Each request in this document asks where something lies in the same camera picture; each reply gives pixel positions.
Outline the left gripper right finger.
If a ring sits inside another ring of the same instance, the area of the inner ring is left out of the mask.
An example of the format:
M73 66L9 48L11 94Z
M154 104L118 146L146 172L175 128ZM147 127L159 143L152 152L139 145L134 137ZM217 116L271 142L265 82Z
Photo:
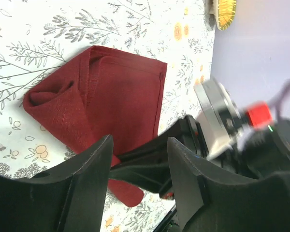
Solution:
M290 232L290 172L244 177L173 137L167 153L181 231Z

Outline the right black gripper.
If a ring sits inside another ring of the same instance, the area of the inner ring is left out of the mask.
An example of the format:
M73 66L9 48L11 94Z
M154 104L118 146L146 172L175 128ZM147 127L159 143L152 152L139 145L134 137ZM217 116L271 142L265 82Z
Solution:
M202 157L223 169L234 169L233 150L227 146L217 157L210 158L200 124L193 116L177 120L168 130L148 143L119 156L120 165L111 168L110 178L121 180L173 200L174 191L167 161L168 138L174 137L197 157Z

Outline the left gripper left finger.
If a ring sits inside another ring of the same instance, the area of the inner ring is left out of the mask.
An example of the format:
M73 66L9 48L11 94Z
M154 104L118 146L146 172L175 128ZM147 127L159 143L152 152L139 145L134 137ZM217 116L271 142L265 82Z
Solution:
M107 135L32 178L0 176L0 232L98 232L112 154Z

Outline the dark red cloth napkin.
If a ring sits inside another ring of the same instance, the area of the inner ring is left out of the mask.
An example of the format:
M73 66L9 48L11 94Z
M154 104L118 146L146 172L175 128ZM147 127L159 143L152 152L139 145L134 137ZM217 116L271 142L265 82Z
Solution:
M25 111L79 154L105 135L119 156L157 137L167 64L92 46L29 90Z

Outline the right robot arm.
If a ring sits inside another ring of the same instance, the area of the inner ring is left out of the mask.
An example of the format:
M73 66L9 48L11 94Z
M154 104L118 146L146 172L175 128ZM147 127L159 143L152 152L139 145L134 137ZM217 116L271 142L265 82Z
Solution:
M208 154L200 124L192 116L185 116L156 139L120 155L122 162L111 168L110 178L157 193L162 199L173 200L167 155L169 137L175 137L199 157L205 158ZM211 162L255 179L275 171L290 171L290 119L253 132L242 151L232 145Z

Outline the floral tablecloth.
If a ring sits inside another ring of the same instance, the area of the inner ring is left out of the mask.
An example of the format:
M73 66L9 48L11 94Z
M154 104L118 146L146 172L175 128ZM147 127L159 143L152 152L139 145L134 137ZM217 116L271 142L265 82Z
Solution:
M0 0L0 176L32 178L78 155L29 115L23 100L92 46L167 64L157 137L185 116L195 119L201 108L193 87L209 78L213 54L211 6L211 0ZM109 173L99 232L156 232L175 211L173 200Z

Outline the yellow bamboo tray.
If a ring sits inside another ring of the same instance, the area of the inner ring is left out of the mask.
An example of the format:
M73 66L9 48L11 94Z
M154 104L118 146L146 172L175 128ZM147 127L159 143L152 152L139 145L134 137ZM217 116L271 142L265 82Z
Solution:
M236 2L236 0L212 0L209 13L214 15L219 30L226 30L232 24L236 12Z

